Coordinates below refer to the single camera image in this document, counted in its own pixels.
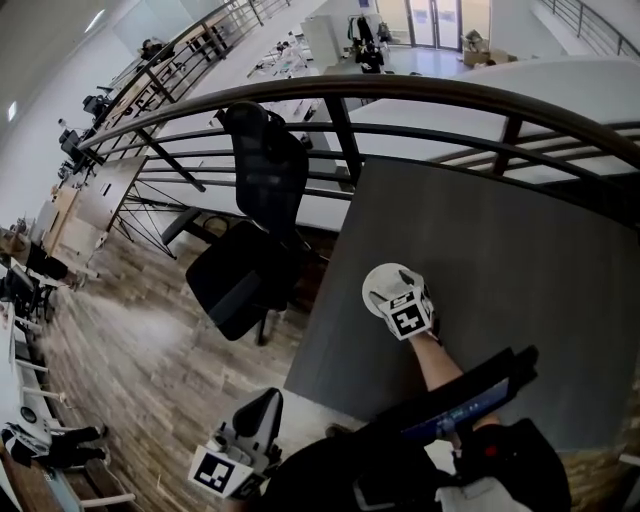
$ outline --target desk surface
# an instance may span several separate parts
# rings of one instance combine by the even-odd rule
[[[61,187],[53,201],[53,206],[58,214],[53,221],[51,229],[44,235],[42,243],[47,254],[51,256],[55,251],[62,229],[67,221],[69,213],[78,197],[78,190],[71,187]]]
[[[96,229],[109,231],[146,161],[146,156],[139,156],[103,165],[89,186],[82,189],[76,217]]]
[[[532,418],[557,449],[612,444],[640,340],[634,233],[512,185],[368,161],[287,389],[363,420],[425,391],[410,345],[362,302],[386,262],[425,276],[463,369],[538,347],[539,377],[505,421]]]

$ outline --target railing baluster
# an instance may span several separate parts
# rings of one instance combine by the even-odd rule
[[[578,37],[580,37],[580,32],[582,32],[582,14],[584,13],[584,4],[580,4],[580,18],[578,18]]]
[[[218,41],[216,40],[217,37],[213,33],[213,30],[211,30],[211,27],[209,25],[207,25],[206,23],[204,23],[204,22],[202,23],[202,26],[204,27],[205,32],[209,36],[209,39],[211,39],[211,46],[213,46],[213,48],[215,49],[214,52],[215,52],[216,56],[219,59],[226,59],[227,58],[227,52],[225,51],[224,48],[222,48],[218,44]]]
[[[153,140],[153,137],[149,135],[143,128],[136,130],[138,136],[144,140],[150,148],[152,148],[158,155],[160,155],[165,162],[167,162],[180,176],[182,176],[187,182],[191,183],[199,192],[205,192],[202,183],[195,179],[191,174],[183,169],[178,161],[173,158],[160,144]]]
[[[360,179],[360,172],[362,171],[362,161],[358,144],[356,143],[356,136],[351,129],[351,120],[349,119],[347,105],[344,102],[344,98],[333,96],[325,98],[324,102],[327,105],[331,122],[336,130],[344,160],[347,162],[349,174],[351,175],[353,184],[357,185]]]
[[[147,69],[147,75],[149,75],[149,78],[153,82],[153,85],[155,85],[158,88],[158,90],[164,95],[165,98],[167,98],[171,103],[175,103],[176,102],[176,100],[173,98],[173,96],[171,96],[169,91],[167,91],[167,89],[165,89],[164,85],[162,85],[162,82],[160,82],[160,80],[158,80],[158,77],[156,75],[154,75],[151,72],[150,69]]]
[[[502,137],[500,141],[503,144],[514,146],[518,141],[518,136],[520,135],[521,128],[522,119],[520,119],[519,117],[507,117],[504,122],[504,127],[502,128]],[[491,166],[491,173],[498,176],[503,176],[504,171],[507,170],[507,166],[509,165],[509,160],[511,160],[511,157],[509,155],[498,153],[495,160],[493,161],[493,165]]]
[[[264,27],[264,22],[260,18],[260,15],[258,14],[258,11],[256,11],[256,6],[253,5],[253,0],[248,0],[248,2],[249,2],[249,5],[251,6],[251,10],[253,10],[253,14],[255,14],[256,18],[258,18],[258,22],[260,23],[260,26]]]

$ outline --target black office chair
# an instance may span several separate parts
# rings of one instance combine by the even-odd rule
[[[187,270],[196,299],[230,341],[259,324],[263,335],[269,310],[284,311],[300,275],[300,262],[275,238],[240,222],[202,253]]]
[[[235,154],[238,207],[257,225],[229,229],[189,267],[187,282],[227,339],[259,323],[262,344],[267,312],[287,308],[300,277],[304,251],[295,220],[309,158],[282,119],[258,104],[233,105],[223,125]]]
[[[202,210],[198,208],[189,208],[187,211],[181,213],[162,233],[162,243],[168,246],[183,231],[191,233],[193,236],[204,240],[208,244],[216,243],[218,241],[216,235],[195,223],[201,213]]]
[[[87,96],[82,102],[83,110],[94,117],[100,117],[102,113],[111,105],[112,101],[104,96]]]
[[[75,130],[65,130],[58,138],[58,142],[60,142],[62,151],[69,155],[74,163],[73,174],[85,168],[91,170],[96,163],[102,165],[105,162],[104,158],[91,149],[88,149],[86,152],[78,149],[80,136]]]
[[[38,279],[28,276],[20,267],[13,267],[1,280],[0,299],[13,302],[20,318],[41,317],[48,322],[48,313],[53,312],[50,298],[54,291],[53,286],[41,286]]]
[[[295,244],[309,156],[284,124],[252,102],[236,103],[223,120],[235,155],[238,208],[281,242]]]

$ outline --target wooden floor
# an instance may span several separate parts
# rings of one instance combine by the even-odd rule
[[[191,456],[239,394],[282,388],[308,318],[292,309],[273,314],[266,347],[254,345],[253,333],[233,343],[224,339],[184,280],[204,248],[197,242],[178,248],[174,262],[110,239],[92,262],[100,280],[76,293],[60,290],[55,317],[39,341],[52,389],[81,407],[57,407],[59,415],[69,426],[109,425],[111,469],[148,512],[219,509],[186,482]],[[320,279],[322,269],[310,275]],[[312,303],[313,283],[306,291]],[[279,445],[291,454],[323,437],[331,421],[353,424],[285,392]]]

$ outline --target gray desk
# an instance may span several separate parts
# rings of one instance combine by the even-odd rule
[[[640,341],[634,233],[511,185],[369,161],[287,389],[363,420],[424,391],[410,346],[362,303],[365,276],[385,262],[428,280],[463,368],[539,348],[539,377],[505,420],[532,418],[557,449],[612,444]]]

